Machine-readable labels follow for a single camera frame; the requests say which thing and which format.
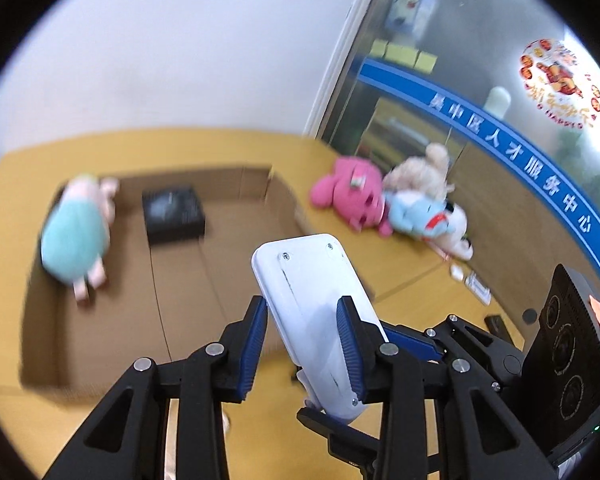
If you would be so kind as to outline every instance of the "stuffed animal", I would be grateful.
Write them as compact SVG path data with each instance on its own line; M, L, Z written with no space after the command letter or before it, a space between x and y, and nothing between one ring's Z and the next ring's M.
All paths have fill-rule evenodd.
M309 198L316 207L333 206L356 231L377 226L381 236L393 232L382 195L382 174L364 158L341 156L333 173L311 188Z
M466 233L466 214L458 205L430 199L419 191L385 193L389 222L401 233L432 242L447 254L461 260L474 255Z
M430 143L425 156L410 156L393 168L382 181L387 191L414 189L421 191L433 200L446 200L446 194L454 186L446 183L449 168L449 153L443 144Z
M74 178L64 188L42 231L42 265L52 276L73 286L78 303L87 303L87 280L93 288L107 281L102 257L109 248L113 196L118 181L101 182L90 175Z

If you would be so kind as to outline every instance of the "red and gold decoration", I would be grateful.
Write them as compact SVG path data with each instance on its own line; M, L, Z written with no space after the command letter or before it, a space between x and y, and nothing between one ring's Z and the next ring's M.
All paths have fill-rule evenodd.
M529 43L519 74L538 110L567 128L591 128L600 113L600 90L582 73L576 55L558 40Z

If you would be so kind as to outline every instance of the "white plastic case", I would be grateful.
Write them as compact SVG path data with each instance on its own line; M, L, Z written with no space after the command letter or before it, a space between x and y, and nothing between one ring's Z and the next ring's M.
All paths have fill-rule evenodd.
M384 329L340 242L320 234L260 246L251 267L311 402L346 424L365 409L351 390L336 306L351 296L360 319Z

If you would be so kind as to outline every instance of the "cardboard box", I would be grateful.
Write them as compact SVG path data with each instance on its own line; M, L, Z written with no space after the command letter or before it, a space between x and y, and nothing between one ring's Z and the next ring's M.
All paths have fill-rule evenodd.
M200 197L205 237L150 248L142 192L182 185ZM79 308L71 288L46 273L38 245L22 321L25 388L60 398L99 396L138 357L159 364L188 357L241 319L260 293L251 270L256 248L312 232L270 168L123 176L115 202L104 257L109 285L94 293L91 307ZM282 341L269 318L263 355L277 349Z

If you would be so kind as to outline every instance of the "black box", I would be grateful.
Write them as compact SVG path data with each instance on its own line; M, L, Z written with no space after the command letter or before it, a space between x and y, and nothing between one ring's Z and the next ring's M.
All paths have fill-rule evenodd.
M143 193L142 211L150 246L205 235L205 214L192 187Z

